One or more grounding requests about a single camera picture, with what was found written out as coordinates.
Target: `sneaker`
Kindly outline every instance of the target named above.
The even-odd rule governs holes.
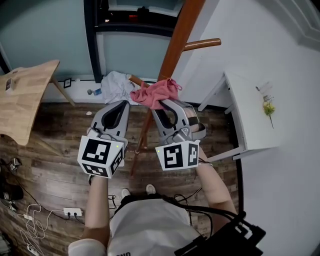
[[[156,188],[155,188],[154,185],[148,184],[148,185],[146,185],[146,187],[145,187],[145,191],[146,191],[146,194],[147,194],[147,195],[155,194],[155,193],[156,193]]]
[[[121,198],[122,199],[124,199],[126,196],[130,196],[130,195],[131,195],[131,193],[130,193],[129,189],[127,189],[127,188],[122,189],[122,191],[121,191]]]

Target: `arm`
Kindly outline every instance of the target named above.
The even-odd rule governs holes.
[[[199,157],[208,161],[201,147],[199,147]],[[229,191],[216,170],[211,165],[201,164],[196,168],[196,172],[209,207],[236,213]],[[213,216],[214,231],[217,232],[228,222],[227,218],[215,214]]]
[[[94,177],[91,181],[85,211],[85,227],[81,239],[95,239],[108,247],[109,228],[108,179]]]

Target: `white t-shirt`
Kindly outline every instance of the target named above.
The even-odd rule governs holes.
[[[189,225],[185,209],[162,199],[130,202],[110,222],[108,250],[94,239],[69,245],[70,256],[170,256],[200,234]]]

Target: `person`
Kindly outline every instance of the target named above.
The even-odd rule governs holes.
[[[208,161],[199,147],[199,158]],[[236,213],[229,191],[211,165],[196,168],[209,207]],[[199,233],[190,226],[185,209],[170,204],[146,187],[148,198],[137,200],[128,189],[122,191],[119,209],[110,221],[108,179],[91,181],[82,238],[69,245],[70,256],[162,256],[190,244]],[[213,230],[218,231],[229,220],[215,214]]]

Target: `pink towel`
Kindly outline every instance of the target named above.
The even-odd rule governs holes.
[[[141,89],[130,92],[131,99],[152,110],[163,110],[159,101],[166,99],[178,100],[178,90],[182,87],[175,80],[168,78],[161,80],[147,87],[146,83],[141,84]]]

